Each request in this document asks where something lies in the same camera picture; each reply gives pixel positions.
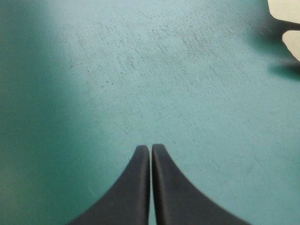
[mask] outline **floor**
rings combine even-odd
[[[0,21],[0,224],[67,223],[153,143],[252,224],[300,221],[300,67],[267,1],[2,0]]]

